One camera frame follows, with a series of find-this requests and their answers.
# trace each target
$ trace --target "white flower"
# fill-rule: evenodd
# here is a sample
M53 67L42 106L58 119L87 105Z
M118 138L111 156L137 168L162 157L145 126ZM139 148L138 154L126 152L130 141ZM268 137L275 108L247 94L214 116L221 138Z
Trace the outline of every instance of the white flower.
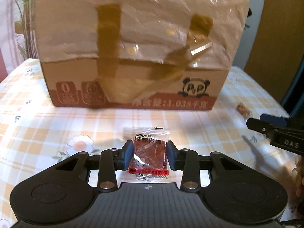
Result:
M0 219L0 228L9 228L10 223L6 219Z
M67 145L70 147L67 149L67 153L72 156L78 152L88 152L93 151L94 141L87 135L77 135L68 141Z

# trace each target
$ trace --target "panda logo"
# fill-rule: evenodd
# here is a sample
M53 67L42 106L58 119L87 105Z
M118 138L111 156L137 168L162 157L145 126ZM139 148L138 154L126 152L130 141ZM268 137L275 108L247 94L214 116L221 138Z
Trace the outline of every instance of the panda logo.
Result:
M178 94L183 95L183 97L209 96L209 94L206 93L206 89L210 85L209 80L204 81L199 78L185 78L183 84L183 91L178 92Z

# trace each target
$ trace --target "snack packet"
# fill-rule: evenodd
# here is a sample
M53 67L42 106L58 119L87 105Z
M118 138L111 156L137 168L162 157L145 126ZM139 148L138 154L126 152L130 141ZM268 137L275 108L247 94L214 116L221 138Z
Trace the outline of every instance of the snack packet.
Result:
M168 178L166 141L169 136L170 132L164 128L132 128L134 155L127 174L133 180L153 182Z

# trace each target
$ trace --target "red label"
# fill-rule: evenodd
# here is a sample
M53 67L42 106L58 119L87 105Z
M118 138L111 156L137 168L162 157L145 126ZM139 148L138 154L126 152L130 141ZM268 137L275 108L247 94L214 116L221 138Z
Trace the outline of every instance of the red label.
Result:
M85 104L103 105L105 95L97 81L84 81L81 83L82 99Z
M75 84L72 81L62 81L56 83L57 95L59 101L64 105L76 105L79 98Z
M151 174L151 175L164 175L164 176L169 175L168 170L135 169L132 167L128 169L128 172L134 174Z

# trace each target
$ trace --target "plaid tablecloth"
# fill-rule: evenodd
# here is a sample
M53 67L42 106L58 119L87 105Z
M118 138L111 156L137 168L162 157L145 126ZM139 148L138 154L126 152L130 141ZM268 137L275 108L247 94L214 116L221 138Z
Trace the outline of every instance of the plaid tablecloth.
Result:
M130 139L130 128L166 127L177 148L200 155L222 152L282 183L293 205L291 171L295 155L272 147L261 134L249 131L236 111L243 102L258 118L262 113L288 116L280 105L241 69L232 67L212 111L159 111L131 109L56 108L52 105L38 60L29 59L0 84L0 228L16 218L10 192L29 178L77 151L100 154L121 148ZM118 182L124 173L118 172ZM180 185L181 172L167 181ZM209 183L201 170L202 185ZM90 184L97 184L93 172ZM290 218L290 210L284 217Z

